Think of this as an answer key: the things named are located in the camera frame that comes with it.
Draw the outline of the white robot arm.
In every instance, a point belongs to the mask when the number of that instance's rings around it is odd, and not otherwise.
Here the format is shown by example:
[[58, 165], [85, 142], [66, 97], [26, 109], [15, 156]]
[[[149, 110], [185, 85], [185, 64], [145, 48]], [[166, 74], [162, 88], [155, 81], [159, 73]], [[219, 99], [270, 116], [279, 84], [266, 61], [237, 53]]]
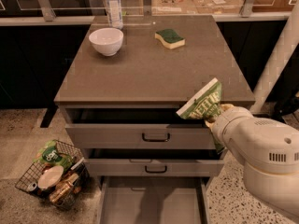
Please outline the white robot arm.
[[247, 191], [283, 216], [299, 220], [299, 131], [246, 108], [222, 105], [209, 126], [217, 143], [244, 167]]

